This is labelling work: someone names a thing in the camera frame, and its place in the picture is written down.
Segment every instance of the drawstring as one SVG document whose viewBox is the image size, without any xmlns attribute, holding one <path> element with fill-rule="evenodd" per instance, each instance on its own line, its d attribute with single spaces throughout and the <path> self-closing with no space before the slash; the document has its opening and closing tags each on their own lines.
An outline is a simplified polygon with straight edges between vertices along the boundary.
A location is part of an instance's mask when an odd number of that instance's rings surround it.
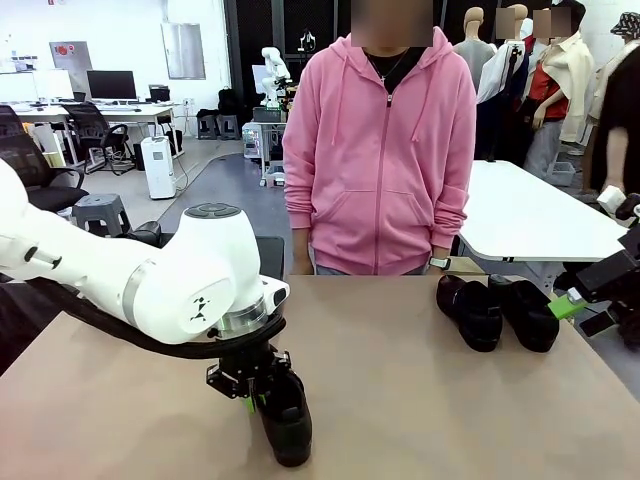
<svg viewBox="0 0 640 480">
<path fill-rule="evenodd" d="M 344 74 L 347 71 L 347 57 L 344 58 L 342 64 L 342 75 L 340 76 L 340 91 L 338 92 L 338 108 L 336 109 L 336 118 L 333 122 L 333 137 L 331 138 L 331 146 L 336 145 L 336 136 L 338 135 L 338 122 L 340 120 L 340 109 L 342 108 L 342 93 L 344 91 Z"/>
<path fill-rule="evenodd" d="M 436 69 L 440 70 L 440 63 L 442 62 L 436 61 L 436 65 L 434 65 L 434 68 L 431 70 L 432 71 L 431 78 L 427 83 L 427 91 L 425 92 L 424 102 L 422 104 L 422 110 L 420 110 L 420 116 L 418 117 L 418 122 L 416 123 L 416 127 L 413 129 L 413 135 L 411 135 L 412 142 L 420 142 L 420 135 L 418 134 L 418 128 L 422 123 L 422 117 L 424 116 L 424 113 L 427 111 L 427 99 L 429 98 L 429 90 L 431 89 L 431 84 L 433 83 L 434 79 L 438 78 L 437 72 L 435 70 Z"/>
</svg>

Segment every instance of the wristwatch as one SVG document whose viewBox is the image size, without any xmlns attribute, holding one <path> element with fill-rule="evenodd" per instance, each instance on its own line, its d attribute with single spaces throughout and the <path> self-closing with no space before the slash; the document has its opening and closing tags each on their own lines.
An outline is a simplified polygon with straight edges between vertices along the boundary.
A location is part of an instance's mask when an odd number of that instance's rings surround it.
<svg viewBox="0 0 640 480">
<path fill-rule="evenodd" d="M 442 259 L 442 258 L 431 257 L 429 259 L 429 265 L 432 265 L 434 267 L 438 267 L 443 272 L 446 272 L 447 270 L 449 270 L 449 267 L 451 266 L 451 259 L 450 258 Z"/>
</svg>

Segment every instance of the brown tabletop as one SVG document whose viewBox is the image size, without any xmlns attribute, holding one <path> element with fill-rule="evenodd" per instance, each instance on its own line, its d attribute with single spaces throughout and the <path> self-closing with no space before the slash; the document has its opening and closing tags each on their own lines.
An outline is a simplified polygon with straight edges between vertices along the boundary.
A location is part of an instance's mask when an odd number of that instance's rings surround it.
<svg viewBox="0 0 640 480">
<path fill-rule="evenodd" d="M 573 327 L 547 355 L 505 326 L 470 350 L 435 277 L 293 277 L 291 352 L 311 460 L 278 466 L 260 420 L 205 384 L 212 362 L 137 349 L 60 315 L 0 378 L 1 479 L 620 480 L 640 406 Z"/>
</svg>

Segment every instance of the hoodie zipper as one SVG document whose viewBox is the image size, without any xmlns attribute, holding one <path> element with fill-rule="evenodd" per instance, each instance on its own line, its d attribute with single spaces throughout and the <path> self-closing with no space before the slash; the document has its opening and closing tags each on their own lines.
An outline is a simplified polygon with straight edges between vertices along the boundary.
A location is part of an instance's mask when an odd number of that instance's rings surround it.
<svg viewBox="0 0 640 480">
<path fill-rule="evenodd" d="M 382 174 L 384 172 L 384 149 L 387 146 L 387 128 L 389 127 L 389 115 L 391 114 L 391 102 L 393 94 L 387 94 L 387 108 L 384 113 L 384 125 L 382 127 L 382 143 L 380 144 L 380 158 L 378 159 L 378 188 L 376 193 L 376 225 L 374 237 L 374 262 L 373 274 L 378 274 L 378 261 L 380 257 L 380 202 L 382 197 Z"/>
</svg>

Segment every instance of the pair of black shoes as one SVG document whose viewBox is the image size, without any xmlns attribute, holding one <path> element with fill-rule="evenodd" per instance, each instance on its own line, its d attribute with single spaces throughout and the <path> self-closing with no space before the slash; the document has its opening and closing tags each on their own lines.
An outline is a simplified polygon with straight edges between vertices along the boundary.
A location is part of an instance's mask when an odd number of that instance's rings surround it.
<svg viewBox="0 0 640 480">
<path fill-rule="evenodd" d="M 302 380 L 288 370 L 256 382 L 253 401 L 278 463 L 298 467 L 311 455 L 312 424 Z"/>
<path fill-rule="evenodd" d="M 520 343 L 533 352 L 548 352 L 560 330 L 560 322 L 547 306 L 549 298 L 528 280 L 511 282 L 491 275 L 487 287 L 446 275 L 438 283 L 436 300 L 458 325 L 467 345 L 479 352 L 495 350 L 503 316 Z"/>
</svg>

